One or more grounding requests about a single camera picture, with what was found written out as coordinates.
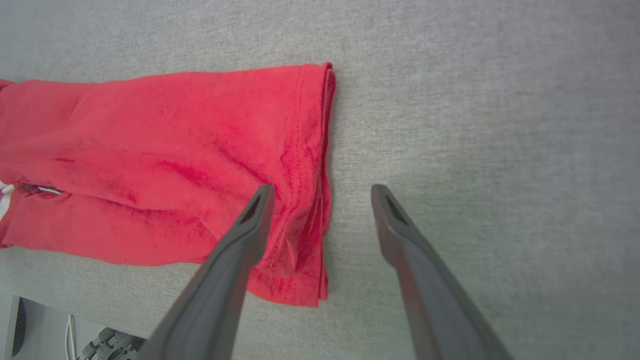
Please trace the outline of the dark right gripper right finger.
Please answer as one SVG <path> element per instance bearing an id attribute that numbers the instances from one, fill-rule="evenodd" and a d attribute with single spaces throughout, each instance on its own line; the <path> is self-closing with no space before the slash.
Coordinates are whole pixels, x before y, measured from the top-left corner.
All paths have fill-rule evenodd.
<path id="1" fill-rule="evenodd" d="M 371 187 L 378 242 L 397 272 L 418 360 L 512 356 L 430 242 L 383 184 Z"/>

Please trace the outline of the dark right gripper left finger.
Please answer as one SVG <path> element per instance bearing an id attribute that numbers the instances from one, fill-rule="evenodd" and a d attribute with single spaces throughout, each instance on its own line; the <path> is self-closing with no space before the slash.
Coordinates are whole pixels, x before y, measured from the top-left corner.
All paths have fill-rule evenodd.
<path id="1" fill-rule="evenodd" d="M 265 255 L 275 190 L 260 186 L 145 342 L 140 360 L 230 360 L 252 269 Z"/>

